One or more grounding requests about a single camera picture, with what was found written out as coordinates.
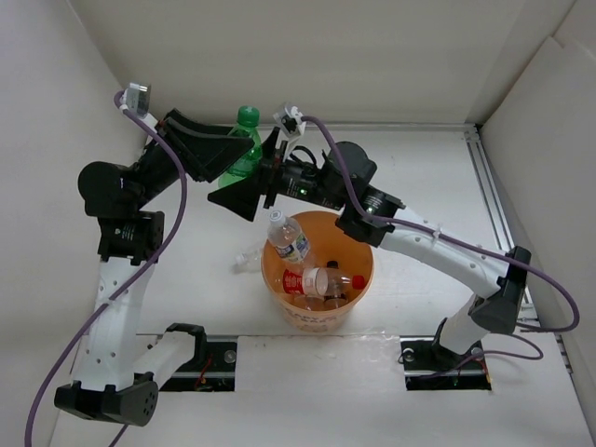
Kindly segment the clear bottle blue yellow label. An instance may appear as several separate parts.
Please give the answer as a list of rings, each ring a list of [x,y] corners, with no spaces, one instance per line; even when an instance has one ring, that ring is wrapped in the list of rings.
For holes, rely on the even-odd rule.
[[[310,252],[310,242],[302,226],[280,210],[269,214],[267,240],[279,258],[289,264],[303,264]]]

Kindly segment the clear crushed unlabelled bottle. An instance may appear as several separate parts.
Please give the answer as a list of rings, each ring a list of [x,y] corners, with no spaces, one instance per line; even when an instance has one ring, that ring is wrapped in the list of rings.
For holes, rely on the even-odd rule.
[[[233,271],[237,274],[260,272],[262,270],[262,253],[261,246],[241,251],[234,259]]]

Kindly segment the clear bottle red label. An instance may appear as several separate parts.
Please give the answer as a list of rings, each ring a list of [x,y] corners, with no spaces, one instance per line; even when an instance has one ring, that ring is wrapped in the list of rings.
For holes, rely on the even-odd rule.
[[[291,295],[314,295],[325,297],[328,292],[332,271],[327,267],[306,268],[302,273],[285,270],[280,280],[281,290]],[[355,290],[363,290],[367,285],[364,276],[346,276],[349,280],[345,294]]]

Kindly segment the clear bottle black cap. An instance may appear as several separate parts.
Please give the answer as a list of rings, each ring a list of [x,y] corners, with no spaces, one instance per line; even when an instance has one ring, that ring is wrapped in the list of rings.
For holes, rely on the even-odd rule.
[[[324,308],[334,310],[348,303],[345,291],[349,280],[339,269],[339,264],[336,261],[328,261],[326,267],[332,271],[332,275],[329,279],[328,294],[324,297]]]

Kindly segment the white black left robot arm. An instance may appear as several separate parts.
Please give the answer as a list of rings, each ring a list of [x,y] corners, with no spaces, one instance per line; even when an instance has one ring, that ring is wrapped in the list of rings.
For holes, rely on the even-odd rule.
[[[177,111],[148,126],[128,107],[121,110],[151,142],[129,167],[93,162],[79,175],[86,213],[101,229],[99,285],[94,313],[83,327],[85,352],[71,383],[57,388],[54,404],[81,419],[144,427],[171,376],[182,366],[193,370],[208,360],[204,328],[184,323],[167,327],[144,354],[134,353],[148,282],[185,210],[179,207],[167,231],[164,213],[144,206],[174,182],[180,182],[185,202],[188,180],[214,181],[253,141],[228,127],[193,123]]]

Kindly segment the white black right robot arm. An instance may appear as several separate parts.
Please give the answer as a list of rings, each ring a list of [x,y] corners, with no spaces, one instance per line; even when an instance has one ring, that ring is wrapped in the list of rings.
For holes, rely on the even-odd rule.
[[[440,323],[430,344],[440,366],[453,366],[487,334],[513,334],[530,252],[522,247],[490,252],[444,233],[400,199],[371,186],[375,172],[375,163],[352,142],[331,142],[321,167],[283,160],[278,149],[264,149],[255,173],[210,193],[208,200],[247,221],[253,221],[259,205],[272,207],[277,196],[339,210],[335,224],[347,237],[411,257],[466,285],[470,300]]]

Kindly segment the orange plastic bin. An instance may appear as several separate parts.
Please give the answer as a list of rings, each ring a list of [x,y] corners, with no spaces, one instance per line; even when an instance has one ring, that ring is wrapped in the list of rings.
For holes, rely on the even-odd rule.
[[[327,211],[269,214],[262,275],[284,318],[301,331],[337,329],[373,279],[371,248],[346,236],[337,219]]]

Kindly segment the side aluminium rail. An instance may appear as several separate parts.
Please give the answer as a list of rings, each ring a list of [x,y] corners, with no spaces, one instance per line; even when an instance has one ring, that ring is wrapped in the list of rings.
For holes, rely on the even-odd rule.
[[[494,182],[494,176],[488,161],[488,157],[482,145],[481,135],[476,125],[467,125],[464,130],[464,139],[470,155],[471,163],[476,173],[481,195],[487,209],[494,239],[498,249],[509,251],[515,245],[513,235],[508,225],[502,201]],[[526,287],[522,298],[521,313],[519,321],[526,324],[539,324],[535,303],[528,287]],[[560,349],[562,361],[570,376],[573,377],[573,369],[566,354],[564,343],[560,335],[554,335],[555,341]]]

